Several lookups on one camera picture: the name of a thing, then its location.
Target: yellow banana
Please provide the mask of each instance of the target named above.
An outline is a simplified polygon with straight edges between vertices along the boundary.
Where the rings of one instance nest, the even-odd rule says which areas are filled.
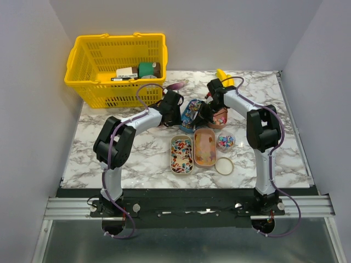
[[[225,74],[225,72],[223,70],[221,70],[220,68],[217,69],[216,76],[221,81],[226,79],[226,78],[230,78],[231,77],[231,75]],[[235,85],[235,81],[234,81],[233,78],[223,82],[223,86],[225,86],[225,87],[234,86],[234,85]]]

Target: green tape roll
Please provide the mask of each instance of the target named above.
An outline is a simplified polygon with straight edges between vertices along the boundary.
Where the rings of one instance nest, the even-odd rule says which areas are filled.
[[[139,78],[154,74],[154,68],[152,67],[152,64],[152,62],[141,62],[139,64]]]

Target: marble surface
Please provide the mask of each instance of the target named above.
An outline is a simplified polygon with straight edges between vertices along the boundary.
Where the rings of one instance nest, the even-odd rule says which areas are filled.
[[[286,138],[276,154],[276,184],[279,187],[309,187],[308,176],[294,136],[285,103],[273,72],[230,72],[245,79],[240,88],[243,95],[261,104],[273,104],[284,125]],[[206,84],[215,78],[211,71],[168,71],[167,84],[182,79],[189,83],[180,90],[184,96],[182,110],[191,99],[203,99]],[[142,108],[92,109],[83,104],[76,135],[69,155],[62,183],[63,188],[100,188],[101,168],[93,152],[93,144],[106,119],[128,117]],[[246,120],[229,109],[228,125],[223,129],[233,133],[236,146],[230,153],[217,151],[218,156],[234,162],[230,175],[220,175],[214,167],[195,167],[190,175],[174,175],[169,167],[170,140],[184,134],[178,127],[157,127],[143,132],[134,139],[131,155],[122,171],[123,188],[251,188],[256,183],[256,165],[253,150],[246,140]],[[216,135],[221,131],[214,130]]]

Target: yellow basket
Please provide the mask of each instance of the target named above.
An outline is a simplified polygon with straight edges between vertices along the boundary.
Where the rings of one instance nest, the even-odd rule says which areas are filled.
[[[161,78],[111,81],[118,68],[159,62]],[[92,108],[138,107],[136,92],[141,85],[166,79],[167,47],[164,34],[134,33],[132,36],[79,36],[67,62],[65,83]],[[162,89],[150,85],[139,92],[147,104],[162,99]]]

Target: white wall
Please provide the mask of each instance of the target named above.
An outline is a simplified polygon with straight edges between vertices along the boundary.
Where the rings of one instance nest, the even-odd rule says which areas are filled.
[[[322,193],[329,193],[351,261],[351,1],[324,0],[282,74]]]
[[[163,32],[170,70],[281,70],[321,0],[50,0],[68,37]]]
[[[47,0],[0,2],[0,261],[30,262],[80,110],[72,47]]]

